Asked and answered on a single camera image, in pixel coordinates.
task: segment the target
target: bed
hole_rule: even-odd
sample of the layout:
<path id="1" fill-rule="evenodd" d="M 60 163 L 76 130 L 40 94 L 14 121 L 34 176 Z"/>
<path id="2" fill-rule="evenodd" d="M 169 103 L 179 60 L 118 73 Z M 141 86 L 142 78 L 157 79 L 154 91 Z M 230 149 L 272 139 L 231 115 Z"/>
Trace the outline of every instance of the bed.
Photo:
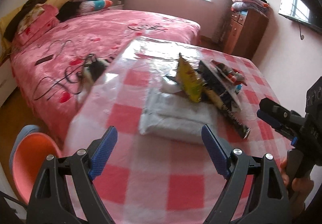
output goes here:
<path id="1" fill-rule="evenodd" d="M 61 7 L 67 0 L 48 0 Z M 0 21 L 5 27 L 20 8 Z M 28 105 L 48 126 L 62 147 L 68 126 L 79 111 L 77 82 L 89 53 L 112 61 L 139 36 L 197 45 L 200 26 L 192 21 L 152 12 L 105 10 L 62 22 L 23 51 L 11 54 L 12 72 Z M 3 55 L 10 44 L 2 40 Z M 52 60 L 35 66 L 37 60 L 53 54 Z"/>

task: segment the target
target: checkered tablecloth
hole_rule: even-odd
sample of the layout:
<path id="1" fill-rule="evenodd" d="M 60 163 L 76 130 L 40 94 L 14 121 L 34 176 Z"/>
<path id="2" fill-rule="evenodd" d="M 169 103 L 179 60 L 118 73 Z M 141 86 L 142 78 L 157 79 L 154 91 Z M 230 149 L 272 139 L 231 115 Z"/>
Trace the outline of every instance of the checkered tablecloth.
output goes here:
<path id="1" fill-rule="evenodd" d="M 116 223 L 203 223 L 225 184 L 205 147 L 138 132 L 149 89 L 161 87 L 162 75 L 177 66 L 179 52 L 194 65 L 201 59 L 223 62 L 247 79 L 248 86 L 239 93 L 242 112 L 238 117 L 252 131 L 247 140 L 242 140 L 218 115 L 215 124 L 220 137 L 248 155 L 262 157 L 271 153 L 278 165 L 289 148 L 281 135 L 256 116 L 262 98 L 277 99 L 250 60 L 187 44 L 138 38 L 92 88 L 70 124 L 64 148 L 64 155 L 71 155 L 101 138 L 108 126 L 116 127 L 118 142 L 102 175 L 94 181 Z M 245 207 L 250 185 L 251 178 L 235 217 Z M 70 190 L 75 211 L 83 217 L 75 192 Z"/>

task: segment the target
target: wooden floor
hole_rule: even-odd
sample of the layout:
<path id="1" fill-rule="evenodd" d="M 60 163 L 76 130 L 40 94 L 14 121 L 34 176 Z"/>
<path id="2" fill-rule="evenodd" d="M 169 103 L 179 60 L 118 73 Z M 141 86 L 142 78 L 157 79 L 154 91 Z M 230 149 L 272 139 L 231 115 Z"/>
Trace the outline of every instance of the wooden floor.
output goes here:
<path id="1" fill-rule="evenodd" d="M 220 48 L 215 43 L 205 37 L 201 38 L 200 46 L 220 51 Z M 9 156 L 18 133 L 24 126 L 29 124 L 40 126 L 44 133 L 50 135 L 45 123 L 33 115 L 32 110 L 27 106 L 17 88 L 0 107 L 0 163 L 16 195 L 18 193 L 14 187 L 9 169 Z"/>

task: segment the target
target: wall-mounted tv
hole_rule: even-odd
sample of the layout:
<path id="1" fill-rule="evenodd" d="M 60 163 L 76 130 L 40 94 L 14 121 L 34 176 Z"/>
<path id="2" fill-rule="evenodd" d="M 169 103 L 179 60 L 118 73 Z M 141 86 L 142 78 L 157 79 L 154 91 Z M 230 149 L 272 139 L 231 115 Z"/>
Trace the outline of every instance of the wall-mounted tv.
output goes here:
<path id="1" fill-rule="evenodd" d="M 322 34 L 322 6 L 318 0 L 281 0 L 279 14 Z"/>

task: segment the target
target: cabinet door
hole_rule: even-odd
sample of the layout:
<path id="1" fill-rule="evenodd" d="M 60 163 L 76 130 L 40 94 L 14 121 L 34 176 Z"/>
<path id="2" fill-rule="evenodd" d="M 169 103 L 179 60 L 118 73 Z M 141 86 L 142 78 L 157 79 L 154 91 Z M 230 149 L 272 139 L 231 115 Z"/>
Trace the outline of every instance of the cabinet door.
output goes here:
<path id="1" fill-rule="evenodd" d="M 241 29 L 243 28 L 243 26 L 237 23 L 236 21 L 231 20 L 229 28 L 231 30 L 223 52 L 231 55 L 232 52 L 234 51 L 235 45 L 237 43 L 237 40 L 239 38 L 239 35 L 242 31 Z"/>

